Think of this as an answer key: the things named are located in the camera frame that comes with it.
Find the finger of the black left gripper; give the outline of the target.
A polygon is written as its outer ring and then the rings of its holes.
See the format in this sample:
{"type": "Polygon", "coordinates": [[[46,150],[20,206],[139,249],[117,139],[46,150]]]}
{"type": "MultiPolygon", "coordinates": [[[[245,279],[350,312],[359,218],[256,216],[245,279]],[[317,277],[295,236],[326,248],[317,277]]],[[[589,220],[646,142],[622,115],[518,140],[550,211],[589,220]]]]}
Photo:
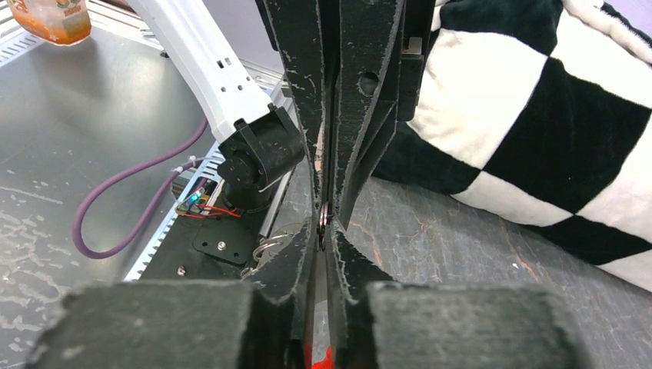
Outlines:
{"type": "Polygon", "coordinates": [[[433,1],[341,1],[331,220],[346,228],[362,187],[414,116],[433,1]]]}
{"type": "Polygon", "coordinates": [[[271,44],[278,51],[301,126],[315,207],[323,204],[325,66],[318,1],[258,1],[271,44]]]}

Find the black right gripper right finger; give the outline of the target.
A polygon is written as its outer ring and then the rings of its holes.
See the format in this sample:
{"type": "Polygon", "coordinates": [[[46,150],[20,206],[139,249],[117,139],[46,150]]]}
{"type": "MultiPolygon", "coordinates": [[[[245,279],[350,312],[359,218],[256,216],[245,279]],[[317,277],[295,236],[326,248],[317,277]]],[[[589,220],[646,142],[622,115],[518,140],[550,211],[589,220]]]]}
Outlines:
{"type": "Polygon", "coordinates": [[[337,368],[589,368],[576,320],[532,284],[404,284],[338,221],[324,233],[337,368]]]}

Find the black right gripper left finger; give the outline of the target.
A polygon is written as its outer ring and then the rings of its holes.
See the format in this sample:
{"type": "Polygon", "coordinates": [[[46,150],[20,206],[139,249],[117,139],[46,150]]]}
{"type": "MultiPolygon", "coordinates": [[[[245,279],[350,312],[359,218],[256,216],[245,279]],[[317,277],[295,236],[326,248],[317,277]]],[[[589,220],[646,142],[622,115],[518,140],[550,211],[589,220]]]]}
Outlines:
{"type": "Polygon", "coordinates": [[[91,284],[62,300],[27,368],[305,368],[311,218],[245,279],[91,284]]]}

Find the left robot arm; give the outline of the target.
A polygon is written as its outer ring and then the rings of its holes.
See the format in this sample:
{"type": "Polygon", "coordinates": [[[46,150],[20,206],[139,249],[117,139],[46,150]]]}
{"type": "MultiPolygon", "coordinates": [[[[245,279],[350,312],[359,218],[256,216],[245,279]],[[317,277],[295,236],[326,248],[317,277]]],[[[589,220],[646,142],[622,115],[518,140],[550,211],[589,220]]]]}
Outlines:
{"type": "Polygon", "coordinates": [[[220,175],[263,191],[312,166],[314,216],[347,227],[362,186],[414,115],[433,1],[259,1],[298,120],[281,115],[202,1],[133,1],[199,102],[220,175]]]}

